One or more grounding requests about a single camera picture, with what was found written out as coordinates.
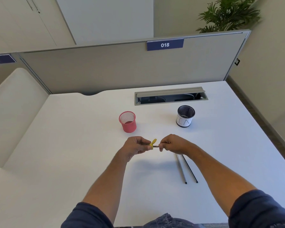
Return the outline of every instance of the black bracket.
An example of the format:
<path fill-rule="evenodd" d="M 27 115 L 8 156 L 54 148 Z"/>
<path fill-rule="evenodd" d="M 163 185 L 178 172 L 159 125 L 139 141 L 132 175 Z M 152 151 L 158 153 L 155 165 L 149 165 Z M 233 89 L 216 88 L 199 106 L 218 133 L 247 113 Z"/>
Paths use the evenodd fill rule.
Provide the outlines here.
<path fill-rule="evenodd" d="M 237 58 L 236 59 L 236 62 L 234 63 L 236 66 L 238 66 L 239 65 L 239 62 L 240 62 L 240 60 Z"/>

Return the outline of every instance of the red mesh cup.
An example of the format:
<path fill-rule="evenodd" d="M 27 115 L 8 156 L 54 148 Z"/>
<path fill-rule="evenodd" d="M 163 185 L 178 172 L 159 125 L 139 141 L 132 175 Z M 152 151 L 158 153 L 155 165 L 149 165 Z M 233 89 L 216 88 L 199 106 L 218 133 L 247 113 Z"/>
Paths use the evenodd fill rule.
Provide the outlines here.
<path fill-rule="evenodd" d="M 135 114 L 131 111 L 126 111 L 119 115 L 119 122 L 126 133 L 132 133 L 136 130 L 135 118 Z"/>

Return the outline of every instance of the navy blue sleeve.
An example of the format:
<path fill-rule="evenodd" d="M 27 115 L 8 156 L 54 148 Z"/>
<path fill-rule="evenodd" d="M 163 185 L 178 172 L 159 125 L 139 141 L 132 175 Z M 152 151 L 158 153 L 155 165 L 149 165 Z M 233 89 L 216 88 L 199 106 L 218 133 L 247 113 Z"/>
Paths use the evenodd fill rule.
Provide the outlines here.
<path fill-rule="evenodd" d="M 88 203 L 78 203 L 61 228 L 113 228 L 108 217 L 96 206 Z"/>
<path fill-rule="evenodd" d="M 285 209 L 270 195 L 252 190 L 234 202 L 228 223 L 230 228 L 285 227 Z"/>

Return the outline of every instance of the floor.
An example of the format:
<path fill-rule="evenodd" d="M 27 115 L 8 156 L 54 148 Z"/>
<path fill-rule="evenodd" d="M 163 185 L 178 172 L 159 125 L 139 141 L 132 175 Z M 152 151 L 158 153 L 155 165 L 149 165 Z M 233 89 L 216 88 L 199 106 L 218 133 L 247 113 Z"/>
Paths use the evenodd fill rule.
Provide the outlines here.
<path fill-rule="evenodd" d="M 241 91 L 237 88 L 234 81 L 228 77 L 226 82 L 231 87 L 231 89 L 234 91 L 234 93 L 238 96 L 238 98 L 241 100 L 243 105 L 247 108 L 247 110 L 250 112 L 250 114 L 253 116 L 255 121 L 259 124 L 259 126 L 262 128 L 262 130 L 265 132 L 267 137 L 270 139 L 270 141 L 274 144 L 274 146 L 277 148 L 277 150 L 280 152 L 282 157 L 285 159 L 285 147 L 282 145 L 282 143 L 278 140 L 278 138 L 274 135 L 272 130 L 267 126 L 267 124 L 263 121 L 261 116 L 255 111 L 255 109 L 251 106 L 251 104 L 248 102 L 248 100 L 244 97 L 244 95 L 241 93 Z"/>

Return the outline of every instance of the desk number sign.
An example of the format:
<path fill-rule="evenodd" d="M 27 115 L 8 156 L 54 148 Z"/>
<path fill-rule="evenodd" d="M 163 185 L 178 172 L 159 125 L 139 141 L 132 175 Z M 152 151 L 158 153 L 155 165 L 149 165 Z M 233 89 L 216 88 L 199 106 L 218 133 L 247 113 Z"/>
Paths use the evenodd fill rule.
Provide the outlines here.
<path fill-rule="evenodd" d="M 13 63 L 16 62 L 15 59 L 10 54 L 0 55 L 0 64 Z"/>
<path fill-rule="evenodd" d="M 184 45 L 184 39 L 171 39 L 164 41 L 150 41 L 147 42 L 147 51 L 161 50 L 161 49 L 176 49 L 182 48 Z"/>

